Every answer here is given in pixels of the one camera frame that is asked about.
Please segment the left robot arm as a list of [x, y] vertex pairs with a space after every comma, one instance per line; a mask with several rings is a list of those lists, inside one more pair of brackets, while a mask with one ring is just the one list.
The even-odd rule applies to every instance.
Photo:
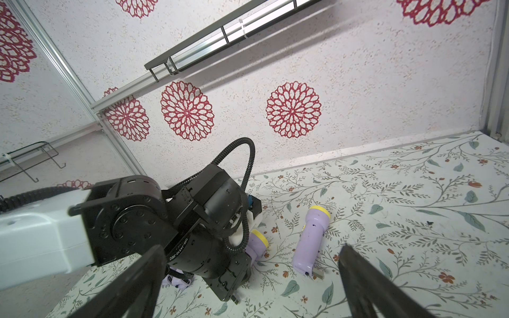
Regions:
[[261, 202], [246, 193], [254, 142], [237, 139], [197, 174], [162, 189], [136, 175], [88, 189], [54, 186], [1, 200], [1, 288], [104, 266], [153, 246], [171, 276], [199, 276], [223, 302], [251, 276]]

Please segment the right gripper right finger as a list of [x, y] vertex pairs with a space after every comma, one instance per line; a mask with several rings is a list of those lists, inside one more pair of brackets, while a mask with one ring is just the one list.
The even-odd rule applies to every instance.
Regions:
[[338, 268], [352, 317], [433, 317], [353, 247], [342, 247]]

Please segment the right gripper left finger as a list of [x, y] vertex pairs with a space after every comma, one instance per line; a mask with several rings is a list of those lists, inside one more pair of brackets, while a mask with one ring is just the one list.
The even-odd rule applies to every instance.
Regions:
[[156, 245], [71, 317], [152, 317], [165, 270], [164, 249]]

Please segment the purple flashlight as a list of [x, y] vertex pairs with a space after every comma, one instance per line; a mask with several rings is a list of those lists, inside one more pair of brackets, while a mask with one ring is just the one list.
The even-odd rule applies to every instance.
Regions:
[[194, 281], [194, 275], [185, 273], [169, 265], [166, 267], [165, 274], [166, 276], [162, 280], [162, 288], [173, 286], [179, 290], [185, 290], [190, 287]]
[[245, 252], [251, 259], [251, 264], [258, 261], [266, 254], [269, 247], [269, 242], [265, 236], [258, 230], [253, 229], [249, 235], [249, 241], [245, 247]]
[[330, 224], [331, 214], [319, 205], [312, 206], [306, 214], [306, 224], [298, 241], [292, 266], [295, 271], [313, 278], [323, 279], [323, 270], [315, 267], [324, 233]]

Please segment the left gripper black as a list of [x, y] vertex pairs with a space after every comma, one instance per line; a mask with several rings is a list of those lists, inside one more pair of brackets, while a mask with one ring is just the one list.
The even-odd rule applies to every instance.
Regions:
[[252, 258], [246, 253], [230, 255], [223, 241], [209, 234], [186, 236], [167, 256], [168, 265], [203, 278], [223, 302], [238, 302], [235, 293], [251, 276]]

